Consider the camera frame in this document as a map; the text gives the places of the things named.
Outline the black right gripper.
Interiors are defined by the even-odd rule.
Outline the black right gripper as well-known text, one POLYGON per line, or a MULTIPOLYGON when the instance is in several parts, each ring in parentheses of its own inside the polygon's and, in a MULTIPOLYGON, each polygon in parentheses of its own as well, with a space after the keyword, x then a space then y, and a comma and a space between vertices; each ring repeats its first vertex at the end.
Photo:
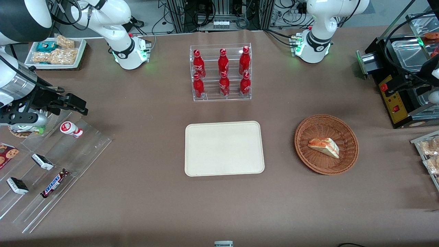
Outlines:
POLYGON ((66 103, 63 101, 64 95, 59 91, 49 91, 36 86, 26 97, 23 98, 23 112, 50 111, 55 114, 55 109, 76 111, 84 116, 89 113, 86 108, 86 101, 72 93, 66 94, 66 103))

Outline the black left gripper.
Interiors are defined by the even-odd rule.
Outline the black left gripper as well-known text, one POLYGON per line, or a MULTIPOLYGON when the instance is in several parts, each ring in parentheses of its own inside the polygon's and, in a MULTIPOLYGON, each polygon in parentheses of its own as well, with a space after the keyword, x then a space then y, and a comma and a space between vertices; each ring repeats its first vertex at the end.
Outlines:
MULTIPOLYGON (((423 84, 429 86, 439 86, 439 80, 432 73, 435 69, 438 68, 439 55, 430 58, 426 61, 419 72, 416 73, 416 77, 423 84)), ((412 81, 403 82, 403 81, 391 81, 389 82, 389 90, 388 97, 393 97, 399 95, 401 99, 417 101, 419 96, 416 90, 419 85, 413 84, 412 81)))

